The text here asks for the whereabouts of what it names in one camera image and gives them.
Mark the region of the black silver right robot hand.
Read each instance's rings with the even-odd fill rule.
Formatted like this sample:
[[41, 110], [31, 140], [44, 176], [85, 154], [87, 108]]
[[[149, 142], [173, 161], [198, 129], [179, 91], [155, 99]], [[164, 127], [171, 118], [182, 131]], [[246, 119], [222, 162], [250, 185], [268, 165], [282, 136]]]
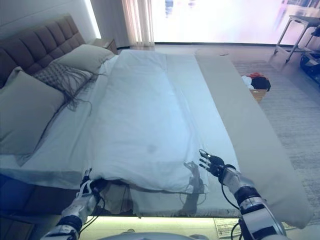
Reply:
[[216, 155], [212, 155], [204, 151], [203, 149], [199, 150], [199, 154], [200, 154], [199, 166], [204, 168], [213, 176], [219, 177], [222, 174], [225, 166], [224, 161], [220, 157]]

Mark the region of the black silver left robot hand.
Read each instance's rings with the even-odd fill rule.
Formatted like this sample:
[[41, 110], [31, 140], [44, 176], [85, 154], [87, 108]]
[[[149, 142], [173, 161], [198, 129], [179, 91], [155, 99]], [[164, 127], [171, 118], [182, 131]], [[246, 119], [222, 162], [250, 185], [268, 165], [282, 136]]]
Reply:
[[84, 172], [84, 177], [80, 184], [79, 192], [76, 193], [76, 198], [82, 198], [86, 195], [93, 195], [97, 197], [100, 195], [103, 189], [107, 186], [108, 181], [103, 178], [92, 180], [90, 178], [91, 172], [92, 172], [92, 168], [89, 168]]

